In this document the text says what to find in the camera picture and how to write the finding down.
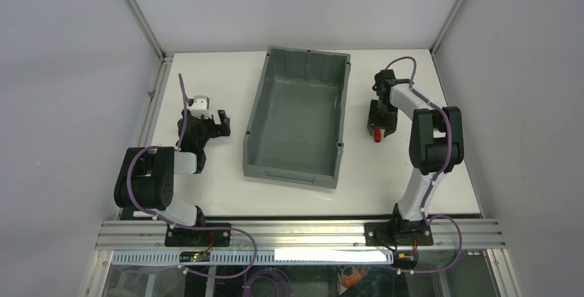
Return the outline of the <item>red handled screwdriver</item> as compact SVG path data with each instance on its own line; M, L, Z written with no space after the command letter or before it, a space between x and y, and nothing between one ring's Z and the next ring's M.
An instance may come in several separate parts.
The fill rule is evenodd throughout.
M380 128L376 127L373 130L373 139L374 139L374 142L376 142L376 143L380 143L383 140L383 133L382 133L382 130Z

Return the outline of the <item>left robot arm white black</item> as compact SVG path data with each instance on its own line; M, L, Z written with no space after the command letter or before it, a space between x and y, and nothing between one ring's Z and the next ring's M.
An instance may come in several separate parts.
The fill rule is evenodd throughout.
M224 110L218 110L219 123L214 116L194 116L189 110L185 114L177 122L175 146L127 149L114 187L114 202L121 209L140 212L171 227L205 229L201 208L174 195L174 177L202 173L207 143L231 134L230 118Z

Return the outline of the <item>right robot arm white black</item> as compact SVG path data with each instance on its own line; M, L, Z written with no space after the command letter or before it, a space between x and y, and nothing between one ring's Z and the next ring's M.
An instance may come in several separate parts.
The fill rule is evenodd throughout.
M380 142L396 130L399 112L412 121L409 157L413 172L387 228L380 233L395 240L427 234L430 219L426 207L444 176L463 160L461 110L435 105L414 88L413 79L397 79L391 69L381 70L374 80L372 89L378 98L371 101L367 121L367 130L374 140ZM254 134L248 130L244 137L245 176L320 187L332 183L330 172L315 173L314 165L308 162L323 155L311 146L300 147L286 140L275 147L277 157L269 158L267 163L260 163L258 157L251 158Z

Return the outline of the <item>grey plastic bin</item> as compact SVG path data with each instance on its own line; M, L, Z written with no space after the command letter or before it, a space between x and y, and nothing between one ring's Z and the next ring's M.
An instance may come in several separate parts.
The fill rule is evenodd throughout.
M243 138L246 177L334 190L351 56L268 47Z

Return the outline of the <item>orange object under table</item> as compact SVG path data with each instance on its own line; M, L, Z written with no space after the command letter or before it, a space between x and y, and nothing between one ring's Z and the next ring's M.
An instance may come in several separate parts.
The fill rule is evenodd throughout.
M345 266L341 268L338 279L341 287L349 289L368 276L368 270L365 267Z

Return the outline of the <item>left aluminium corner post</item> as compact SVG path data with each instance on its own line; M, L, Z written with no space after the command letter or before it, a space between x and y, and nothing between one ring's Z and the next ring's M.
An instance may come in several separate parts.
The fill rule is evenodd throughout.
M156 38L156 35L154 34L152 27L150 26L142 9L140 8L138 1L137 0L123 0L123 1L125 2L125 5L127 6L129 12L133 16L135 22L137 23L138 28L145 36L148 44L155 52L158 59L161 61L164 61L165 55L166 55L165 51L162 49L160 42Z

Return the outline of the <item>aluminium corner post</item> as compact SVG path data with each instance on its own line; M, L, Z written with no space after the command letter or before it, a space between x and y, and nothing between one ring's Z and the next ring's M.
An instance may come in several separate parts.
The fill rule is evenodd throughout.
M137 0L123 0L123 1L125 2L125 5L127 6L129 12L133 16L135 22L137 23L138 28L145 36L148 44L155 52L158 59L161 61L164 61L165 55L166 55L165 51L162 49L160 42L156 38L156 35L154 34L152 27L150 26L142 9L140 8L138 1Z
M435 58L437 55L442 43L444 42L444 39L448 35L450 29L453 27L466 1L467 0L455 0L454 4L452 5L444 23L442 24L434 42L430 47L430 55L432 58Z

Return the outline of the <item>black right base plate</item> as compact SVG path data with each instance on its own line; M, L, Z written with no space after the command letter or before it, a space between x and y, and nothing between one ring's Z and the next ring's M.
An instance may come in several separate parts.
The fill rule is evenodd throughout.
M414 247L434 244L431 229L425 224L416 227L399 227L392 222L368 222L364 224L366 245L373 247Z

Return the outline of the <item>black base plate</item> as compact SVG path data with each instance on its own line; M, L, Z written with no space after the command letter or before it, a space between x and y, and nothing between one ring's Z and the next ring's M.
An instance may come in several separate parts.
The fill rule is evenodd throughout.
M366 245L373 247L414 247L434 244L431 229L425 224L416 227L399 227L392 222L368 222L364 224Z
M165 247L228 247L231 242L231 224L212 223L211 230L167 228Z

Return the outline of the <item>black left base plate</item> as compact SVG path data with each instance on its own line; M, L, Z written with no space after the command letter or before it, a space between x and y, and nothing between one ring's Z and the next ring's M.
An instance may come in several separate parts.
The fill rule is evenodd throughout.
M231 242L231 224L212 223L211 230L167 228L165 247L228 247Z

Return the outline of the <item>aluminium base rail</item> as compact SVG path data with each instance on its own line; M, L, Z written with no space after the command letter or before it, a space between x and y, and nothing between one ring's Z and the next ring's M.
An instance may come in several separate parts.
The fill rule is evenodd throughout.
M365 220L343 221L234 221L228 234L228 250L270 249L375 249L373 237L365 231ZM431 225L433 244L418 244L420 251L504 249L502 231L495 219L458 218L455 224L437 219ZM160 221L105 221L101 226L97 250L166 249L171 237Z

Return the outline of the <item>right aluminium corner post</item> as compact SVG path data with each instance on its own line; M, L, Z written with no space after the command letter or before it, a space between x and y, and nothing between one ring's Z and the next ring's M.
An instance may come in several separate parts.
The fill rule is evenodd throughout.
M444 42L444 39L448 35L450 29L453 27L466 1L467 0L455 0L454 4L452 5L444 23L442 24L434 42L430 47L430 55L432 58L435 58L437 55L442 43Z

